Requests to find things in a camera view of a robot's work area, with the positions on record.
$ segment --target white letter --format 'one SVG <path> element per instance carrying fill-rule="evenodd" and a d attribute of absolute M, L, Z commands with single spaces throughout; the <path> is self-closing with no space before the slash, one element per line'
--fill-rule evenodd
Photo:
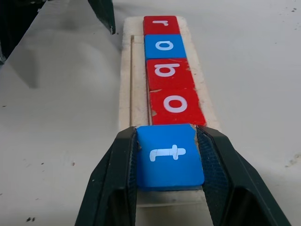
<path fill-rule="evenodd" d="M 179 67 L 180 65 L 179 64 L 166 64 L 166 65 L 155 65 L 155 74 L 157 76 L 160 76 L 160 77 L 169 77 L 169 76 L 173 76 L 174 73 L 175 73 L 175 69 L 174 67 Z M 160 69 L 161 68 L 168 68 L 169 69 L 169 72 L 161 72 Z"/>
<path fill-rule="evenodd" d="M 181 107 L 172 107 L 169 105 L 169 102 L 172 101 L 172 100 L 178 100 L 181 102 Z M 166 110 L 168 110 L 169 112 L 171 113 L 181 113 L 183 111 L 186 110 L 187 108 L 187 101 L 181 97 L 181 96 L 177 96 L 177 95 L 174 95 L 174 96 L 169 96 L 169 97 L 166 97 L 163 101 L 163 106 L 165 107 Z"/>
<path fill-rule="evenodd" d="M 152 23 L 153 24 L 164 24 L 164 26 L 168 26 L 167 20 L 154 20 Z"/>
<path fill-rule="evenodd" d="M 161 44 L 168 44 L 168 47 L 161 47 Z M 171 41 L 158 41 L 156 43 L 156 48 L 159 50 L 171 50 L 174 47 L 173 43 Z"/>

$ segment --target black plastic part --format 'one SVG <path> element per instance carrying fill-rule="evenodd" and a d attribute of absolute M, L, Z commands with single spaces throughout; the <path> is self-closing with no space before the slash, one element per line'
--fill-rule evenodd
<path fill-rule="evenodd" d="M 136 216 L 136 129 L 119 132 L 93 171 L 75 226 L 134 226 Z"/>
<path fill-rule="evenodd" d="M 115 34 L 115 17 L 112 0 L 88 0 L 97 18 L 109 29 L 111 34 Z"/>
<path fill-rule="evenodd" d="M 258 172 L 225 135 L 200 126 L 197 134 L 214 226 L 290 226 Z"/>

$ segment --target blue letter tile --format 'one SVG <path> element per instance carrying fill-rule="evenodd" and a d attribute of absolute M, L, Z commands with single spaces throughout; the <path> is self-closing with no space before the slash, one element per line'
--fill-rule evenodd
<path fill-rule="evenodd" d="M 193 125 L 140 126 L 137 185 L 146 191 L 199 189 L 204 182 Z"/>
<path fill-rule="evenodd" d="M 149 34 L 145 36 L 145 59 L 186 58 L 180 34 Z"/>

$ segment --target white table surface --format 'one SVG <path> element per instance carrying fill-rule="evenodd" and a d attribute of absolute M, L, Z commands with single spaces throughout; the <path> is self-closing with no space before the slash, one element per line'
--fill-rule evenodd
<path fill-rule="evenodd" d="M 2 66 L 0 226 L 74 224 L 89 176 L 118 132 L 123 21 L 144 15 L 186 18 L 223 133 L 300 225 L 301 2 L 115 0 L 114 7 L 118 34 L 110 36 L 86 0 L 47 2 Z M 148 225 L 170 222 L 147 214 Z"/>

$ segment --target red letter tile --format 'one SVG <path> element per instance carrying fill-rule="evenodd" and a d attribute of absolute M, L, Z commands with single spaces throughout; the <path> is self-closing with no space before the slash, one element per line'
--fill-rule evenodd
<path fill-rule="evenodd" d="M 144 35 L 147 34 L 180 34 L 175 16 L 145 16 L 143 21 Z"/>
<path fill-rule="evenodd" d="M 206 124 L 194 89 L 150 91 L 150 104 L 153 125 Z"/>
<path fill-rule="evenodd" d="M 150 90 L 194 88 L 186 58 L 148 60 L 146 71 Z"/>

